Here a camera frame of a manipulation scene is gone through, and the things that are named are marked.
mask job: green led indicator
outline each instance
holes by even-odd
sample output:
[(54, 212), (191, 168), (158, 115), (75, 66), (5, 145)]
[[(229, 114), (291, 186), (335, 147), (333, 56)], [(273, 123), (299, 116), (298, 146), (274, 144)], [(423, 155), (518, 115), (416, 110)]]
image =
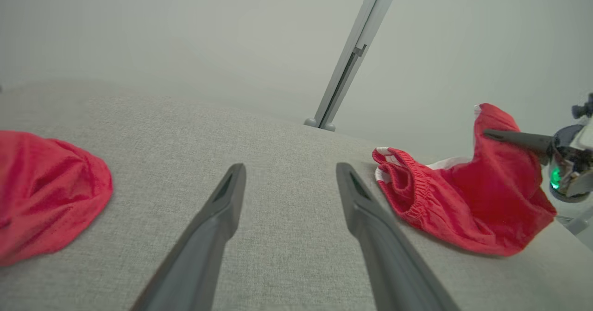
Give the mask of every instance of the green led indicator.
[(560, 180), (562, 180), (560, 169), (555, 168), (550, 176), (550, 185), (552, 185), (553, 189), (558, 189), (560, 187)]

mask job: red fabric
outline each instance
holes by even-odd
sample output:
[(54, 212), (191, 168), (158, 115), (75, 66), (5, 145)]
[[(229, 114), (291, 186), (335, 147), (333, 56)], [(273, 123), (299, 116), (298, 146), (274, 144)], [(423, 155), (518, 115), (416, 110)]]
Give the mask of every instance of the red fabric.
[(0, 266), (68, 245), (113, 192), (107, 165), (61, 140), (0, 132)]
[(391, 182), (379, 180), (391, 207), (412, 226), (467, 250), (511, 256), (550, 224), (556, 211), (540, 188), (537, 157), (483, 135), (485, 129), (519, 131), (514, 119), (491, 104), (480, 107), (470, 163), (432, 170), (394, 148), (388, 149), (389, 159), (377, 150), (373, 158), (391, 176)]

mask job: red cloth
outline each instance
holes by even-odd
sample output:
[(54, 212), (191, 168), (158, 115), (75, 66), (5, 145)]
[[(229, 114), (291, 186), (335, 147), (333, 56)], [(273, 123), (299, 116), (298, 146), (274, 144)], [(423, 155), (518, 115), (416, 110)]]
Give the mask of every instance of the red cloth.
[(0, 266), (56, 252), (113, 192), (107, 165), (61, 140), (0, 132)]
[(376, 149), (377, 179), (393, 210), (412, 226), (467, 250), (511, 256), (556, 211), (540, 188), (537, 157), (483, 135), (485, 129), (519, 131), (514, 119), (491, 104), (480, 108), (470, 163), (432, 170), (402, 150)]

